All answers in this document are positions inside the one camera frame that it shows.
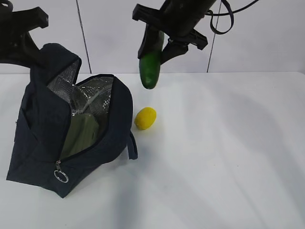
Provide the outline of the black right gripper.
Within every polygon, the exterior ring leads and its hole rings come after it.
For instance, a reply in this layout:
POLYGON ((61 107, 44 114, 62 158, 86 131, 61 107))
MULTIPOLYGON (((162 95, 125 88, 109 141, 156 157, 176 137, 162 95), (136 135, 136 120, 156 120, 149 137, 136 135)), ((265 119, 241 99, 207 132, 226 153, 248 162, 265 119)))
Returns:
POLYGON ((164 48, 164 41, 159 41, 160 65, 186 54, 189 44, 199 50, 204 49, 208 44, 207 38, 194 28, 207 11, 206 0, 166 0, 160 9, 137 4, 132 18, 146 23, 138 58, 142 58, 154 49, 157 43, 157 30, 164 32, 170 38, 164 48))

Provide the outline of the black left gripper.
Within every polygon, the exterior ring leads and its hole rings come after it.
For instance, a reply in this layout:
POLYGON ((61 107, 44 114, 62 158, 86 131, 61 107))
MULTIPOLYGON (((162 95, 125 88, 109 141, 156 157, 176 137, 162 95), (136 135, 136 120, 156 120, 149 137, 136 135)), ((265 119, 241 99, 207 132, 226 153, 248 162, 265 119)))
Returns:
POLYGON ((31 68, 48 66, 48 61, 36 46, 29 31, 46 28, 48 14, 40 7, 14 11, 9 0, 0 2, 0 63, 31 68))

